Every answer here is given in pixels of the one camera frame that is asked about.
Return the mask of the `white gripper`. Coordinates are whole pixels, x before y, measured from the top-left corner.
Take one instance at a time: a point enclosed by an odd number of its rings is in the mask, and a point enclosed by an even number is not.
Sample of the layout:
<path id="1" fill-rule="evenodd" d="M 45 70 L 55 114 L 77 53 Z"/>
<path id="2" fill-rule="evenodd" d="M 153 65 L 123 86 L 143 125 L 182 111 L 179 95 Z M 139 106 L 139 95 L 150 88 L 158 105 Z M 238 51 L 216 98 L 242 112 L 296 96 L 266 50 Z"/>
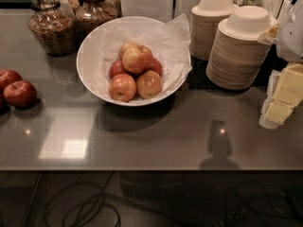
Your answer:
<path id="1" fill-rule="evenodd" d="M 274 130 L 284 124 L 303 100 L 303 0 L 296 0 L 279 26 L 267 29 L 258 42 L 276 44 L 277 55 L 289 62 L 281 72 L 272 71 L 260 111 L 259 124 Z"/>

